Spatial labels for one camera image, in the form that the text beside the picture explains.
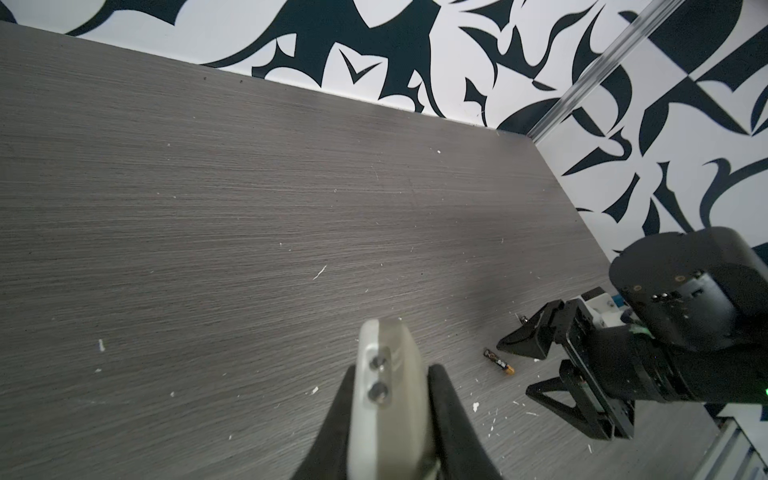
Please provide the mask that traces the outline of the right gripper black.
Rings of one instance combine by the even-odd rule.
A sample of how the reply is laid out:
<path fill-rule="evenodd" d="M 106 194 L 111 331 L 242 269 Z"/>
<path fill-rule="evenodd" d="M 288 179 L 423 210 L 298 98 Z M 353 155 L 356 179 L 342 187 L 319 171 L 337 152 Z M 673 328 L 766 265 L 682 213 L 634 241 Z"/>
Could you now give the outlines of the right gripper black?
<path fill-rule="evenodd" d="M 661 380 L 666 359 L 655 340 L 627 325 L 596 329 L 581 300 L 546 303 L 532 317 L 521 318 L 521 326 L 496 348 L 545 360 L 554 335 L 568 359 L 560 363 L 557 377 L 528 386 L 526 395 L 588 438 L 632 438 L 635 404 L 666 400 Z M 568 393 L 574 404 L 554 399 L 553 392 Z"/>

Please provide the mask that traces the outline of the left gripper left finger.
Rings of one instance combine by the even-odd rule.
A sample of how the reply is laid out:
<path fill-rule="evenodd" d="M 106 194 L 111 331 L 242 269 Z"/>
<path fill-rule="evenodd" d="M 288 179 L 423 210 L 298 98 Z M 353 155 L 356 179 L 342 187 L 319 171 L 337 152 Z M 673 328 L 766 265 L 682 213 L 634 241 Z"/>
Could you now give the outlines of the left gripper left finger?
<path fill-rule="evenodd" d="M 350 366 L 308 454 L 294 472 L 293 480 L 347 478 L 354 378 L 355 367 Z"/>

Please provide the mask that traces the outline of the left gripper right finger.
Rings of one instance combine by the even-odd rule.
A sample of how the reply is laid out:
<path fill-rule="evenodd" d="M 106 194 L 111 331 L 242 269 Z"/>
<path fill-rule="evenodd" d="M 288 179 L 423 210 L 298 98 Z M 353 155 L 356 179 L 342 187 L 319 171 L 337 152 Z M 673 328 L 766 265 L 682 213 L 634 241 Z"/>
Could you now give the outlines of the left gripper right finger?
<path fill-rule="evenodd" d="M 440 479 L 502 479 L 483 448 L 446 369 L 428 368 L 428 387 Z"/>

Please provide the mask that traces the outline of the white remote control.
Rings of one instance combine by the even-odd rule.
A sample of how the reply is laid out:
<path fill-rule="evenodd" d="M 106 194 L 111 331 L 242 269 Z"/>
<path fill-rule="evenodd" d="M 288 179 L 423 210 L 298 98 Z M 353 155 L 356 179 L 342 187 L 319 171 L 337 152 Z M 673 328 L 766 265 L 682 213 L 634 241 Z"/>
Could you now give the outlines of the white remote control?
<path fill-rule="evenodd" d="M 435 479 L 427 368 L 398 317 L 360 329 L 347 444 L 349 479 Z"/>

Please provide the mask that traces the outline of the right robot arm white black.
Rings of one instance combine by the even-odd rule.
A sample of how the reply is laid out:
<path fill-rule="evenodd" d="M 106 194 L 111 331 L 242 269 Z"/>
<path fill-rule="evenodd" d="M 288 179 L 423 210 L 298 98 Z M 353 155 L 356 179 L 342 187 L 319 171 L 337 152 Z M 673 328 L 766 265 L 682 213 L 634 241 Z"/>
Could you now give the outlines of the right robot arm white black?
<path fill-rule="evenodd" d="M 635 405 L 767 401 L 767 267 L 734 230 L 644 237 L 611 263 L 613 291 L 553 300 L 500 339 L 566 353 L 527 396 L 589 438 L 629 439 Z"/>

